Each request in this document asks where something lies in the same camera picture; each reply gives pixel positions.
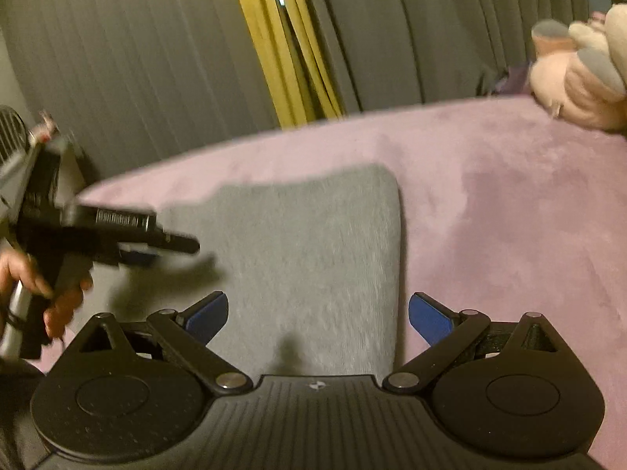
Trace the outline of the person's left hand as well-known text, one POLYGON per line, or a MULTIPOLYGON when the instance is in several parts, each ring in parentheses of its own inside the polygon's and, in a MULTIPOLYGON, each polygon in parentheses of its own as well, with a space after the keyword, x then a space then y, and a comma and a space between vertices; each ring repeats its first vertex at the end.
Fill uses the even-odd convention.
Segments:
POLYGON ((65 334, 74 313, 83 304, 85 293, 94 285, 91 275, 86 274, 62 293, 54 293, 33 258, 16 249, 7 248, 1 252, 1 314, 7 309, 9 298, 18 282, 32 294, 42 295, 51 301, 43 315, 46 332, 51 340, 65 334))

